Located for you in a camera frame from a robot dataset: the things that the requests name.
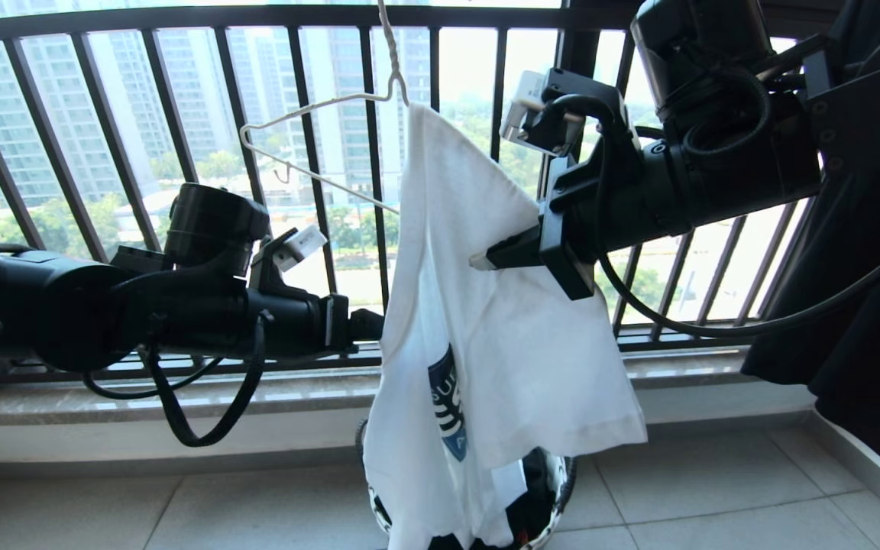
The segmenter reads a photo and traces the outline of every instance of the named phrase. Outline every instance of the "printed logo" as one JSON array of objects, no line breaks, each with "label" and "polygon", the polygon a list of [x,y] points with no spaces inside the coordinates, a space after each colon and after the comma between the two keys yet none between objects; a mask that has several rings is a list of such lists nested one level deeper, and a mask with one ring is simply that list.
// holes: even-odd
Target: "printed logo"
[{"label": "printed logo", "polygon": [[464,413],[461,411],[454,349],[449,345],[443,358],[429,367],[429,376],[433,413],[440,424],[440,436],[454,458],[462,462],[468,456],[468,431],[464,428]]}]

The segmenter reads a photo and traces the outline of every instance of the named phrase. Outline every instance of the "tiled floor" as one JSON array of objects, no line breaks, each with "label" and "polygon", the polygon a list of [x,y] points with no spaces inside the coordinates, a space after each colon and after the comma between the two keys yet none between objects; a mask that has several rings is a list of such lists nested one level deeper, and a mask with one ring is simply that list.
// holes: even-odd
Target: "tiled floor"
[{"label": "tiled floor", "polygon": [[[580,460],[548,550],[880,549],[880,500],[800,428]],[[0,481],[0,549],[374,550],[358,466]]]}]

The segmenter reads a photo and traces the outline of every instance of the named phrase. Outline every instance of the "white wire hanger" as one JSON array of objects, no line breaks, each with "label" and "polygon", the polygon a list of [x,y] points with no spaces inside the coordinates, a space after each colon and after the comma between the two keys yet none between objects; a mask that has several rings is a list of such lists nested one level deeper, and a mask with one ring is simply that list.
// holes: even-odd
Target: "white wire hanger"
[{"label": "white wire hanger", "polygon": [[346,101],[352,101],[352,100],[356,100],[356,99],[362,99],[362,100],[366,100],[366,101],[375,101],[375,102],[387,102],[392,99],[392,90],[393,90],[392,86],[394,83],[399,83],[399,91],[400,91],[400,95],[403,98],[403,103],[406,104],[406,107],[409,107],[409,97],[406,96],[406,81],[403,78],[403,74],[402,74],[402,72],[400,72],[400,69],[399,69],[399,53],[397,52],[397,49],[396,49],[396,38],[392,34],[392,25],[389,24],[388,15],[387,15],[387,13],[385,13],[385,1],[384,0],[377,0],[377,2],[378,2],[378,11],[380,11],[380,22],[382,24],[382,34],[385,35],[385,42],[387,42],[387,45],[389,47],[389,60],[392,63],[392,73],[389,74],[389,81],[387,83],[387,94],[385,94],[384,96],[377,96],[377,95],[373,95],[373,94],[361,93],[361,94],[351,94],[351,95],[347,95],[347,96],[342,96],[340,98],[331,98],[331,99],[328,99],[325,101],[320,101],[318,103],[313,103],[311,105],[305,105],[305,107],[298,108],[297,111],[287,112],[286,115],[280,116],[279,118],[275,118],[270,122],[265,122],[262,125],[244,125],[243,128],[240,128],[240,143],[242,143],[242,146],[246,147],[248,150],[252,150],[252,152],[255,152],[258,154],[263,154],[263,156],[268,157],[268,159],[273,159],[273,160],[278,161],[278,163],[283,164],[284,178],[286,178],[286,179],[282,180],[280,178],[280,175],[277,175],[277,172],[275,171],[275,175],[277,175],[278,180],[282,183],[287,183],[287,179],[289,179],[289,176],[290,176],[290,170],[291,170],[291,168],[293,168],[294,170],[297,170],[298,172],[301,172],[303,174],[310,176],[312,179],[321,181],[322,183],[327,183],[328,185],[331,185],[332,187],[339,188],[340,190],[345,191],[346,193],[348,193],[350,195],[354,195],[360,199],[363,199],[363,201],[371,202],[374,205],[379,206],[382,209],[386,209],[386,210],[389,210],[389,212],[394,212],[394,213],[398,214],[399,210],[392,208],[392,206],[385,205],[384,202],[377,201],[377,199],[371,198],[370,196],[364,194],[363,192],[358,192],[358,191],[349,189],[349,188],[345,187],[345,185],[342,185],[338,182],[332,181],[331,179],[324,177],[321,174],[317,174],[315,172],[312,172],[311,170],[307,170],[307,168],[298,167],[296,164],[290,163],[290,161],[288,161],[288,160],[279,159],[279,157],[275,157],[273,154],[267,153],[265,150],[262,150],[259,147],[256,147],[254,144],[251,143],[251,140],[249,140],[249,131],[251,131],[251,130],[262,130],[265,128],[269,128],[269,126],[279,125],[280,122],[289,121],[291,118],[298,118],[298,116],[300,116],[300,115],[306,115],[306,114],[308,114],[308,112],[315,111],[318,108],[328,107],[328,105],[334,105],[334,104],[338,104],[338,103],[342,103],[342,102],[346,102]]}]

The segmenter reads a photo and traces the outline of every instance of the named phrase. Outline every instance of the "marble sill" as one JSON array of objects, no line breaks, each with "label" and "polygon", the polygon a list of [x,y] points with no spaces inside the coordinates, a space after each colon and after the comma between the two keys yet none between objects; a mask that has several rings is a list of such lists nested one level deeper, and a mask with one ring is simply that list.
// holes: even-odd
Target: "marble sill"
[{"label": "marble sill", "polygon": [[[626,372],[636,390],[691,387],[757,380],[739,372],[745,349],[627,354]],[[218,417],[229,406],[241,377],[205,377],[177,391],[189,418]],[[111,390],[147,389],[140,380],[108,383]],[[245,414],[276,414],[369,407],[380,383],[380,369],[328,369],[322,372],[269,373],[260,382]],[[91,424],[162,420],[157,397],[116,401],[96,396],[79,383],[17,384],[0,387],[0,425]]]}]

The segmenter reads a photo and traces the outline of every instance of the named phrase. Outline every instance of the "white t-shirt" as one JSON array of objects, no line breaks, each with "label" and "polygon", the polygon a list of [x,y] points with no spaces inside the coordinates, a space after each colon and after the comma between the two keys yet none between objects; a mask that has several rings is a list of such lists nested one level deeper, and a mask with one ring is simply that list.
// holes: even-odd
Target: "white t-shirt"
[{"label": "white t-shirt", "polygon": [[537,222],[533,199],[425,105],[409,108],[406,136],[367,480],[392,519],[389,550],[452,532],[465,548],[504,545],[523,456],[645,442],[645,422],[602,293],[572,302],[544,267],[468,265]]}]

